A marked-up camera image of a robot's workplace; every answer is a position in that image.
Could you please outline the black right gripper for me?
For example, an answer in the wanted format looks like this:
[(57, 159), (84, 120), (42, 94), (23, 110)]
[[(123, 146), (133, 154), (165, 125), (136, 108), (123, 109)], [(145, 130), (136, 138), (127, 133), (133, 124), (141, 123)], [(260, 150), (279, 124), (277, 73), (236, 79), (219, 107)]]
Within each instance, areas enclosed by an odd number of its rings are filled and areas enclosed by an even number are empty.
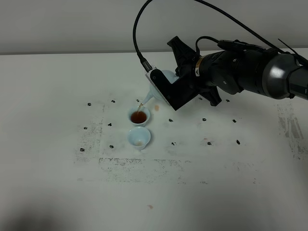
[(221, 103), (218, 89), (208, 77), (209, 67), (219, 57), (219, 53), (201, 56), (178, 36), (172, 38), (167, 45), (172, 49), (176, 60), (177, 76), (190, 78), (199, 94), (207, 99), (211, 106)]

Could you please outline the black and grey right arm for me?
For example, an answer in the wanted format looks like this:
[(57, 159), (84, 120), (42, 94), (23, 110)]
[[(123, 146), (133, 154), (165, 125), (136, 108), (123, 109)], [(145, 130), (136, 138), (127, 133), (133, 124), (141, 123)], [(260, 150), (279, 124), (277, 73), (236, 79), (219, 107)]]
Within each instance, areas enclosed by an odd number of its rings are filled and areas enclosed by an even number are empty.
[(167, 44), (172, 49), (176, 75), (188, 80), (188, 88), (207, 99), (212, 106), (221, 102), (218, 90), (234, 95), (243, 90), (273, 99), (308, 98), (308, 61), (298, 53), (279, 53), (239, 40), (213, 41), (222, 50), (202, 56), (178, 37)]

